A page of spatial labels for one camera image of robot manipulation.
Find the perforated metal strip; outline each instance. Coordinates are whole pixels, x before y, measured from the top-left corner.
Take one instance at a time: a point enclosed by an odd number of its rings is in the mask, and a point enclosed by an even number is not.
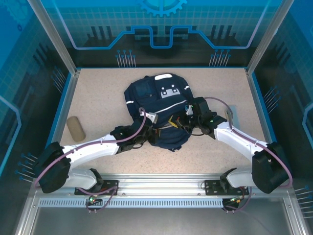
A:
[[[84,208],[86,198],[42,198],[39,207]],[[107,198],[91,208],[102,207]],[[113,198],[109,208],[222,208],[221,198]]]

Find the speckled beige tabletop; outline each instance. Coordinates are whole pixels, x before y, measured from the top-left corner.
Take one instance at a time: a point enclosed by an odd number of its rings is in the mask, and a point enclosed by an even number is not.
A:
[[[244,69],[81,69],[68,117],[77,116],[86,133],[85,141],[100,138],[116,126],[131,125],[124,91],[133,81],[145,75],[175,73],[186,79],[194,97],[214,96],[236,109],[239,128],[264,140]],[[225,117],[225,107],[209,101],[212,111]],[[67,126],[61,145],[75,144]],[[224,173],[250,162],[226,144],[208,136],[191,136],[175,153],[152,147],[148,142],[114,156],[104,156],[79,168],[96,168],[100,173]]]

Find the glass panel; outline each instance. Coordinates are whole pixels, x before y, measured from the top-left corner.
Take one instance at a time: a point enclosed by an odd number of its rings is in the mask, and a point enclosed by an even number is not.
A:
[[[0,0],[0,22],[0,221],[14,234],[32,180],[21,155],[44,149],[68,71],[27,1]]]
[[[78,67],[246,66],[280,0],[44,0]]]
[[[293,176],[313,179],[313,2],[295,0],[255,70]]]

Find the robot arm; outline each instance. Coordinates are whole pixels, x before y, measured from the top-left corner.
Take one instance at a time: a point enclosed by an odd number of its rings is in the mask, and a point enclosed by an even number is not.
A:
[[[33,165],[36,177],[43,174],[46,167],[64,153],[69,154],[54,164],[39,180],[43,192],[50,193],[61,187],[80,187],[90,193],[100,192],[104,188],[100,174],[95,169],[83,170],[76,167],[98,157],[131,150],[135,145],[143,144],[147,140],[157,141],[158,134],[152,128],[153,123],[157,121],[157,115],[146,114],[146,117],[143,128],[134,137],[131,136],[139,129],[141,120],[135,120],[131,126],[118,126],[110,134],[92,142],[64,147],[57,142],[50,144]],[[288,165],[280,145],[259,141],[231,127],[225,118],[209,110],[203,97],[194,98],[187,112],[173,115],[169,123],[188,132],[193,128],[200,128],[205,135],[230,145],[251,161],[252,167],[234,168],[221,176],[220,185],[225,192],[241,186],[256,186],[265,193],[271,193],[290,178],[282,165],[264,149],[269,149]],[[131,138],[117,143],[127,137]]]
[[[278,143],[268,144],[231,126],[225,118],[209,109],[203,97],[194,98],[186,114],[175,114],[169,122],[188,132],[200,128],[203,134],[228,144],[249,159],[252,167],[234,168],[222,175],[221,185],[225,191],[227,188],[251,186],[271,193],[290,177],[282,164],[265,150],[274,153],[287,168],[287,158]]]
[[[53,161],[65,153],[69,154],[53,164],[40,178],[39,184],[43,192],[51,193],[61,187],[78,187],[91,193],[100,192],[104,188],[104,181],[97,170],[76,167],[99,157],[131,150],[135,145],[143,144],[145,141],[156,141],[157,135],[152,128],[156,121],[156,114],[146,113],[145,123],[140,132],[127,141],[120,140],[133,136],[140,128],[142,118],[136,119],[131,126],[118,126],[110,134],[87,143],[63,147],[58,142],[51,143],[33,165],[36,177],[39,177]]]

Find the cylindrical foam roller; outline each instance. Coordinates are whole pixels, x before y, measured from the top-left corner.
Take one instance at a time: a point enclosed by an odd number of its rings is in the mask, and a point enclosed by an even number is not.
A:
[[[74,141],[80,142],[86,138],[86,134],[76,116],[67,119],[67,127]]]

